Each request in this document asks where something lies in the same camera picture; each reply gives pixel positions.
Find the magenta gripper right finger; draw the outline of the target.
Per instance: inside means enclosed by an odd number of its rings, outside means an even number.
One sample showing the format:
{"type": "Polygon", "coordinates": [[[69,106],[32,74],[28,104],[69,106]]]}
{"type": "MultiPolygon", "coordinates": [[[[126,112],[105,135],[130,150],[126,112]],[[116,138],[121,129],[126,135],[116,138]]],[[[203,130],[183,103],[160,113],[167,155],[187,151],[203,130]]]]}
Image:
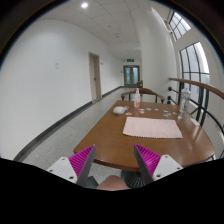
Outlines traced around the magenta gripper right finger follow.
{"type": "Polygon", "coordinates": [[[145,185],[182,169],[182,166],[169,155],[160,156],[137,144],[134,145],[134,155],[145,185]]]}

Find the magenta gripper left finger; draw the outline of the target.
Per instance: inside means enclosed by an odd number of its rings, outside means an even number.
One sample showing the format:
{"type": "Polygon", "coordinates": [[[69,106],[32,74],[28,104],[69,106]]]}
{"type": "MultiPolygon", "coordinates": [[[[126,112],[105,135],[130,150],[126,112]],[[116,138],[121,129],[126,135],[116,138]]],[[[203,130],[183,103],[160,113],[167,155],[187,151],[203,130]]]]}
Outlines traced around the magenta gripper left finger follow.
{"type": "Polygon", "coordinates": [[[91,145],[73,156],[61,157],[47,171],[81,187],[86,185],[88,174],[96,155],[94,145],[91,145]]]}

